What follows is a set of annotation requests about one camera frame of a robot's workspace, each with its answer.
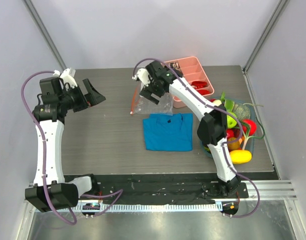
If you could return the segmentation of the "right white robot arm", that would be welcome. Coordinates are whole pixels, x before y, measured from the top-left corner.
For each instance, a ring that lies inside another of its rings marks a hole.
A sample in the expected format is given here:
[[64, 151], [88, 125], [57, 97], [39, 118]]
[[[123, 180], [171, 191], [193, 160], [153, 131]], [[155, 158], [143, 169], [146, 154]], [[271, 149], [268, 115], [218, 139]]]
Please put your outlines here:
[[132, 79], [143, 84], [140, 95], [154, 104], [165, 93], [180, 99], [198, 118], [197, 136], [210, 150], [216, 166], [219, 193], [226, 198], [236, 193], [241, 177], [233, 166], [228, 148], [227, 112], [225, 106], [216, 106], [195, 90], [184, 75], [167, 63], [152, 58], [144, 68], [133, 69]]

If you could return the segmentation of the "clear zip top bag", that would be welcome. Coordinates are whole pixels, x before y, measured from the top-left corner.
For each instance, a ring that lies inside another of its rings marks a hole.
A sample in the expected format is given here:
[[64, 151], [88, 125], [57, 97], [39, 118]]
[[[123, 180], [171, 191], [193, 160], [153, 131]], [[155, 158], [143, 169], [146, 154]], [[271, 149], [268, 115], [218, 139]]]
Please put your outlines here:
[[170, 93], [165, 93], [161, 98], [158, 98], [159, 102], [155, 104], [140, 95], [140, 90], [142, 90], [143, 87], [144, 85], [139, 83], [135, 88], [131, 102], [130, 115], [173, 114], [174, 99]]

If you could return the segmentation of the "white radish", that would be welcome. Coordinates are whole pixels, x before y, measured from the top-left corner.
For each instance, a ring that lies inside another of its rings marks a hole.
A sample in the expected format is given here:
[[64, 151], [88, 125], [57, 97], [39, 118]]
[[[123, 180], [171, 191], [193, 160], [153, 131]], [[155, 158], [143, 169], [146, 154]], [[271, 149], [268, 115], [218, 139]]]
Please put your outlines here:
[[212, 102], [216, 107], [219, 107], [221, 106], [223, 103], [220, 99], [216, 99]]

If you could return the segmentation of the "green apple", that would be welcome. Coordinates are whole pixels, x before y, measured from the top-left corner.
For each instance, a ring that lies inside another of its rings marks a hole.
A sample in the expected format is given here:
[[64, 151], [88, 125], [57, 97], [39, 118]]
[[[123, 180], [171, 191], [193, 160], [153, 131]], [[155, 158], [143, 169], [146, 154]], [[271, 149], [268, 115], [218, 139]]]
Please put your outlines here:
[[233, 112], [228, 112], [229, 115], [227, 115], [227, 128], [228, 129], [232, 129], [237, 125], [237, 121], [236, 121], [236, 114]]

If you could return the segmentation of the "red apple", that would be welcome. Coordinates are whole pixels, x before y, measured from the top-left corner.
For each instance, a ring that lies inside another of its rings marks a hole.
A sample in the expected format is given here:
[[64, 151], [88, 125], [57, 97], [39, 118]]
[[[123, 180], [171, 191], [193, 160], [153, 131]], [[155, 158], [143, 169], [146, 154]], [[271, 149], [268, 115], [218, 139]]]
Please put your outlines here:
[[249, 127], [249, 136], [252, 136], [257, 130], [257, 124], [251, 119], [243, 119], [242, 120], [242, 129], [243, 132], [247, 133], [247, 126]]

